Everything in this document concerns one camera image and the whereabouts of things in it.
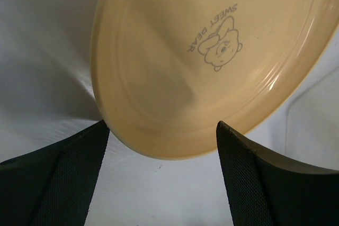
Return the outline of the yellow bear plate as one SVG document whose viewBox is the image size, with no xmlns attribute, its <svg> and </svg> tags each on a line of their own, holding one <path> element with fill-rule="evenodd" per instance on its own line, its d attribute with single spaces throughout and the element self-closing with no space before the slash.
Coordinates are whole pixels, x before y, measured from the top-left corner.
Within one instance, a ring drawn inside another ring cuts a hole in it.
<svg viewBox="0 0 339 226">
<path fill-rule="evenodd" d="M 157 159 L 214 151 L 302 83 L 338 26 L 338 0 L 98 0 L 91 79 L 127 147 Z"/>
</svg>

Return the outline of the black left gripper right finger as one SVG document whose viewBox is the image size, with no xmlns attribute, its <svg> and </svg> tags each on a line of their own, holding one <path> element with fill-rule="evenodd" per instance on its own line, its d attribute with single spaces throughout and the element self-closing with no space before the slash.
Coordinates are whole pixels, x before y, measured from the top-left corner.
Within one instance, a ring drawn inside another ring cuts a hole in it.
<svg viewBox="0 0 339 226">
<path fill-rule="evenodd" d="M 217 148 L 234 225 L 338 225 L 338 171 L 264 147 L 223 121 Z"/>
</svg>

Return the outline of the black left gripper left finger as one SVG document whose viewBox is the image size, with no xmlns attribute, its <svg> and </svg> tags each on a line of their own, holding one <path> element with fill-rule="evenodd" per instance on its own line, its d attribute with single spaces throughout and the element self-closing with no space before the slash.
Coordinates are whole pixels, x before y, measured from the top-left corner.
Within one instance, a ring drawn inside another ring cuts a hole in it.
<svg viewBox="0 0 339 226">
<path fill-rule="evenodd" d="M 1 163 L 1 225 L 84 225 L 110 130 L 104 121 Z"/>
</svg>

